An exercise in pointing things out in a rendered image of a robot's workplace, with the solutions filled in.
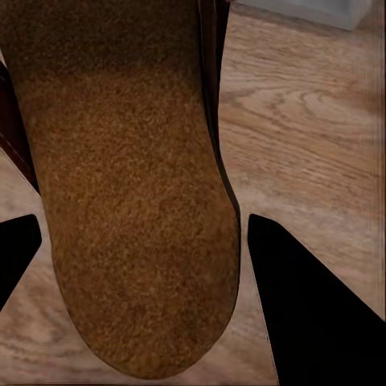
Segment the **sandal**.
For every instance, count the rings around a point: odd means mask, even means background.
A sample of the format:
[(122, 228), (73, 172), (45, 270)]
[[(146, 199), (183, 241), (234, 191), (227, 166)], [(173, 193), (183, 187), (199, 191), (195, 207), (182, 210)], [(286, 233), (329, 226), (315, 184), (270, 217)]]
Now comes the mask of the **sandal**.
[(220, 153), (236, 0), (0, 0), (0, 147), (42, 198), (72, 323), (165, 380), (224, 333), (240, 205)]

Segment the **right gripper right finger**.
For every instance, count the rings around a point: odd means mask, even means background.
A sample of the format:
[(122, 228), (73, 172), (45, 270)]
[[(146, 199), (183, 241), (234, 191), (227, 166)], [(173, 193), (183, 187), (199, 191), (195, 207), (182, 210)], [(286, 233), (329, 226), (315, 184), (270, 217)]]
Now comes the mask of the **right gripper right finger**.
[(280, 386), (386, 386), (386, 323), (278, 222), (248, 247)]

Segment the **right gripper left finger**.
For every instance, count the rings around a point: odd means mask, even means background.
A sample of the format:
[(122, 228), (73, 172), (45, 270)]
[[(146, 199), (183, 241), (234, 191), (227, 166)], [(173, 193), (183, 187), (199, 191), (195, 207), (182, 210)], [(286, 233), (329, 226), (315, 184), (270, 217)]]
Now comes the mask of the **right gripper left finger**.
[(0, 223), (0, 311), (41, 244), (34, 214)]

